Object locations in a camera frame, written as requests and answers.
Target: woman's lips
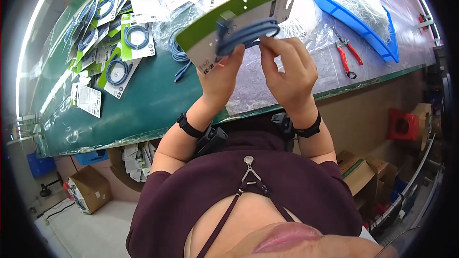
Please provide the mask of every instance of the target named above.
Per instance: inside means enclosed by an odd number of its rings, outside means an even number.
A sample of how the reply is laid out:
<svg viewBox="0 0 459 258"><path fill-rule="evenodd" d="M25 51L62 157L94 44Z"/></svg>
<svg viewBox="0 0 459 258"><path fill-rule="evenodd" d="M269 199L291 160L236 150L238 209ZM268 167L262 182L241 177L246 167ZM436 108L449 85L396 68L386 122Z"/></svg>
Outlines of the woman's lips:
<svg viewBox="0 0 459 258"><path fill-rule="evenodd" d="M255 248L255 253L286 251L306 240L317 240L322 234L315 228L298 222L279 224Z"/></svg>

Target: black wristband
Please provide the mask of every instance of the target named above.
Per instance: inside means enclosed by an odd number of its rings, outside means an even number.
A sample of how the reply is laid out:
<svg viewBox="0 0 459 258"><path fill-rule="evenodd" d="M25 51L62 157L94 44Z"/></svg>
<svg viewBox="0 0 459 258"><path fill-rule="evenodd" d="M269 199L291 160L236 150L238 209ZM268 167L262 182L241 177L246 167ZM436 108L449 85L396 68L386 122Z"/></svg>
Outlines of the black wristband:
<svg viewBox="0 0 459 258"><path fill-rule="evenodd" d="M180 126L180 129L183 129L185 133L188 135L191 135L192 137L195 137L197 139L200 139L204 136L204 132L198 131L197 129L193 128L188 121L186 120L186 114L181 113L180 117L177 118L177 123Z"/></svg>
<svg viewBox="0 0 459 258"><path fill-rule="evenodd" d="M302 136L302 137L311 137L317 133L320 132L319 130L319 126L320 126L320 122L321 122L321 117L320 117L320 113L318 112L317 110L317 119L316 121L313 123L312 126L310 126L309 128L307 129L295 129L295 127L293 128L293 131L298 135L298 136Z"/></svg>

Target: red stool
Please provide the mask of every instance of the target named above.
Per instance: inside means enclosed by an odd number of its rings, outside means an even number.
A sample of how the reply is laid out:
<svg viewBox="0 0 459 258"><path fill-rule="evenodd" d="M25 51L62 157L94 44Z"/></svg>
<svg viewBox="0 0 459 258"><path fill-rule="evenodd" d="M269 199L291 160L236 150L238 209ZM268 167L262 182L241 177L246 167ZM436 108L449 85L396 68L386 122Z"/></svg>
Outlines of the red stool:
<svg viewBox="0 0 459 258"><path fill-rule="evenodd" d="M419 117L397 109L389 109L389 140L416 140L419 132Z"/></svg>

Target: workbench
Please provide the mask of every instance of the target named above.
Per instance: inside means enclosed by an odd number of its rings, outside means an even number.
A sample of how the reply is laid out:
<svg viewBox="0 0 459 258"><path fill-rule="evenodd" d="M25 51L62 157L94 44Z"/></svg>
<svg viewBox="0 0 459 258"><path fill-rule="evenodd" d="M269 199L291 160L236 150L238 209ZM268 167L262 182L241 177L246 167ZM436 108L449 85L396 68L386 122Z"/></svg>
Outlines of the workbench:
<svg viewBox="0 0 459 258"><path fill-rule="evenodd" d="M56 23L48 42L42 73L35 87L30 113L41 113L40 132L35 135L40 157L87 152L101 148L152 140L162 137L186 110L202 95L195 71L174 83L174 74L182 63L175 62L168 51L156 48L153 57L143 58L127 90L120 99L102 90L101 117L70 106L73 78L66 74L68 46L63 43L72 15L90 0L73 0ZM400 63L385 62L360 36L329 16L340 35L349 39L362 58L358 65L347 49L347 62L357 74L352 80L344 72L335 44L313 51L318 80L313 88L316 99L370 84L387 81L435 62L433 37L416 29L420 7L415 0L382 0L390 12L397 35ZM254 116L281 108L269 92L260 65L258 48L246 50L237 76L236 88L226 108L214 123Z"/></svg>

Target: woman's hand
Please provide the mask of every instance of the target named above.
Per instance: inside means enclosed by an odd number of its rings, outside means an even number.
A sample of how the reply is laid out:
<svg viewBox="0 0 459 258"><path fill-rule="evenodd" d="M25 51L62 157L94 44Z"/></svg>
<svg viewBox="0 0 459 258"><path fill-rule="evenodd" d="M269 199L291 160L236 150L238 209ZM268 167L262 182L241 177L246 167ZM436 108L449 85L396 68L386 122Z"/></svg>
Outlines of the woman's hand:
<svg viewBox="0 0 459 258"><path fill-rule="evenodd" d="M214 112L214 116L226 105L233 94L236 75L242 64L244 51L244 45L239 44L232 55L221 60L206 76L197 70L202 86L202 99L207 108Z"/></svg>
<svg viewBox="0 0 459 258"><path fill-rule="evenodd" d="M295 128L309 128L317 118L314 98L311 94L317 80L317 68L309 52L298 38L260 38L261 66L266 84L278 103L284 107ZM274 58L280 55L284 72L279 72Z"/></svg>

